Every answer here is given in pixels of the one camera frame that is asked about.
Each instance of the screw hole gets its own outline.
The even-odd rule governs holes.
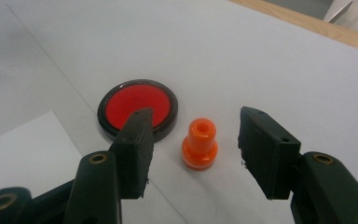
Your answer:
[[[89,158],[89,162],[92,164],[102,163],[107,160],[107,156],[104,154],[95,154]]]
[[[17,200],[17,195],[14,193],[7,193],[0,195],[0,211],[11,206]]]
[[[313,155],[313,159],[315,159],[316,161],[326,164],[326,165],[331,165],[334,163],[333,158],[324,155],[324,154],[314,154]]]

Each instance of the wooden table edge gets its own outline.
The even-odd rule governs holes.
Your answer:
[[[263,0],[229,0],[358,49],[358,33]]]

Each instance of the red circular reflector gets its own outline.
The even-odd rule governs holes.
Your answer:
[[[122,129],[130,115],[144,107],[153,109],[153,127],[170,112],[170,99],[161,89],[150,85],[133,85],[116,92],[107,102],[105,114],[111,125]]]
[[[171,132],[178,113],[175,95],[157,81],[137,79],[114,87],[101,100],[98,121],[108,137],[114,140],[130,115],[145,107],[153,110],[153,136],[157,142]]]

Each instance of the round red disc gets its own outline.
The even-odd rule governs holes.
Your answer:
[[[111,125],[121,129],[134,111],[144,107],[153,109],[153,127],[156,127],[167,118],[170,99],[155,86],[133,85],[116,92],[109,99],[105,114]]]

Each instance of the orange cylindrical object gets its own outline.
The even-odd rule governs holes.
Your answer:
[[[217,155],[217,143],[214,141],[216,127],[208,119],[195,119],[188,127],[188,136],[183,140],[182,157],[193,170],[206,170]]]

